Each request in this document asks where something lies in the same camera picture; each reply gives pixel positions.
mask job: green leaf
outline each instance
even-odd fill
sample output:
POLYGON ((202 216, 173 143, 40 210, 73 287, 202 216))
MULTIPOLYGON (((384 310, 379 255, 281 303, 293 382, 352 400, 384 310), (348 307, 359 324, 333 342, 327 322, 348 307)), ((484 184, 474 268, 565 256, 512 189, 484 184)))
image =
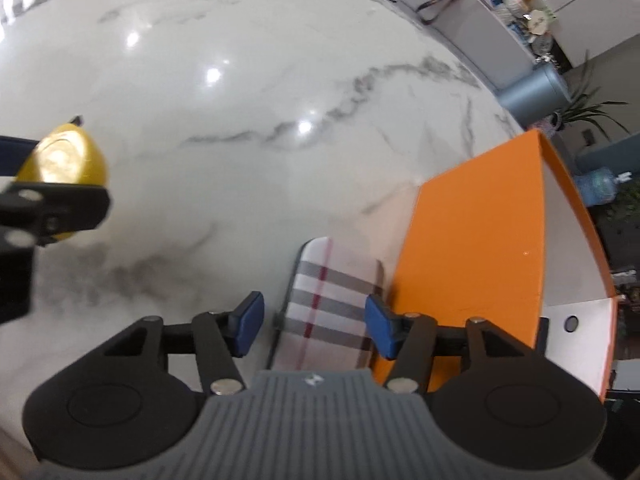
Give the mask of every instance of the green leaf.
POLYGON ((580 81, 578 85, 576 95, 586 94, 588 88, 591 86, 591 80, 593 79, 593 71, 595 70, 595 65, 593 63, 586 63, 587 67, 584 71, 584 78, 580 81))
POLYGON ((628 130, 628 128, 620 123, 619 121, 615 120, 613 117, 611 117, 609 114, 607 114, 606 112, 591 112, 588 114, 584 114, 582 116, 579 116, 577 118, 574 118, 574 122, 575 121, 580 121, 583 120, 587 117, 606 117, 608 120, 615 122, 618 126, 620 126, 620 128, 622 128, 626 133, 628 133, 629 135, 631 135, 631 132, 628 130))
POLYGON ((580 102, 580 100, 581 100, 581 99, 583 99, 584 97, 586 97, 586 94, 580 94, 580 95, 577 95, 575 98, 572 98, 572 99, 571 99, 571 102, 569 102, 569 104, 564 108, 564 110, 565 110, 565 111, 569 111, 569 110, 571 110, 572 108, 574 108, 574 107, 576 107, 576 106, 579 106, 579 104, 578 104, 578 103, 579 103, 579 102, 580 102))
POLYGON ((578 95, 578 97, 576 97, 571 102, 571 104, 569 104, 569 106, 567 107, 567 110, 582 108, 585 104, 587 104, 587 102, 589 101, 590 96, 592 96, 593 93, 594 92, 591 92, 590 94, 580 94, 580 95, 578 95))
POLYGON ((595 106, 591 106, 588 108, 583 108, 582 110, 576 110, 575 112, 569 112, 567 114, 563 114, 562 117, 567 119, 567 120, 571 120, 573 118, 576 118, 577 116, 581 116, 583 114, 594 114, 594 113, 606 113, 602 110, 600 110, 600 108, 595 107, 595 106))
POLYGON ((595 97, 595 95, 600 91, 600 89, 602 88, 602 86, 596 86, 596 88, 594 88, 593 90, 591 90, 591 92, 589 92, 587 94, 587 99, 586 102, 588 102, 590 99, 593 99, 595 97))
POLYGON ((604 131, 604 129, 602 129, 602 126, 600 126, 600 123, 598 123, 597 121, 595 121, 594 119, 590 119, 590 118, 583 118, 580 119, 581 121, 585 121, 587 123, 591 123, 593 124, 597 129, 600 130, 600 132, 605 136, 605 138, 611 142, 611 139, 609 138, 609 136, 607 135, 607 133, 604 131))
POLYGON ((585 114, 585 113, 590 113, 590 112, 601 112, 601 113, 606 113, 604 110, 602 110, 602 106, 600 104, 597 105, 591 105, 591 106, 587 106, 585 108, 582 108, 581 110, 575 110, 573 112, 569 112, 569 115, 580 115, 580 114, 585 114))
POLYGON ((580 80, 578 81, 578 86, 571 94, 571 101, 573 101, 578 95, 584 93, 582 87, 584 86, 585 81, 587 81, 587 73, 589 71, 589 68, 589 51, 587 50, 584 53, 584 63, 582 64, 582 70, 580 70, 580 80))

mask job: blue gripper pad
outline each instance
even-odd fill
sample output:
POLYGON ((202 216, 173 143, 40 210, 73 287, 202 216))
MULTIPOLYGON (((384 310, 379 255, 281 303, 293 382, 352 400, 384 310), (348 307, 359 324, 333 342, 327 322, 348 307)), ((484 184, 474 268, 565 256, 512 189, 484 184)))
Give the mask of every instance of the blue gripper pad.
POLYGON ((254 291, 229 314, 228 330, 233 339, 230 352, 233 357, 244 357, 249 353, 263 320, 264 297, 254 291))
POLYGON ((402 318, 391 312, 378 296, 370 294, 364 307, 364 321, 378 353, 385 359, 396 359, 406 338, 402 318))

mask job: potted plant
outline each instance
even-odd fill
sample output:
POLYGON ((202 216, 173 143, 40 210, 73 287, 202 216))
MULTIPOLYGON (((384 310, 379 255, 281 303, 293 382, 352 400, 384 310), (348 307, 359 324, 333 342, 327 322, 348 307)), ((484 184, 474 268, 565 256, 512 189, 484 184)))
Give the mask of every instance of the potted plant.
POLYGON ((591 88, 591 80, 593 79, 594 64, 589 60, 589 53, 584 56, 584 64, 580 72, 580 81, 571 93, 571 101, 569 105, 555 112, 552 116, 551 123, 556 131, 563 130, 567 124, 584 121, 595 126, 611 142, 610 137, 600 124, 601 119, 608 119, 616 123, 622 128, 627 135, 631 133, 626 129, 624 124, 615 120, 609 112, 604 108, 610 106, 628 105, 624 101, 603 101, 601 103, 592 103, 591 100, 600 91, 600 87, 591 88))

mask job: gray rubber base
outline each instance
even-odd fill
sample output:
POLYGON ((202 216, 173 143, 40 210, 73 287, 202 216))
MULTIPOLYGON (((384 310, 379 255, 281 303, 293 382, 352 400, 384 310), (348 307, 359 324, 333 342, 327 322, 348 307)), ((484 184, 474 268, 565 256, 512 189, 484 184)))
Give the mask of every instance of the gray rubber base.
POLYGON ((604 480, 587 458, 544 472, 469 455, 422 399, 377 386, 369 370, 261 372, 251 389, 211 397, 193 429, 162 455, 120 470, 44 463, 31 480, 604 480))

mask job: white cabinet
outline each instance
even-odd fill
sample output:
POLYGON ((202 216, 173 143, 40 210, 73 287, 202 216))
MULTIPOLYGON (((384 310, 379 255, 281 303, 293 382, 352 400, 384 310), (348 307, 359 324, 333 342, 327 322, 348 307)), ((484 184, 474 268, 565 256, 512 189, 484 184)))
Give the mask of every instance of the white cabinet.
POLYGON ((572 65, 640 34, 640 0, 547 0, 558 20, 551 32, 572 65))
POLYGON ((479 67, 497 89, 531 72, 533 54, 479 0, 458 0, 432 25, 479 67))

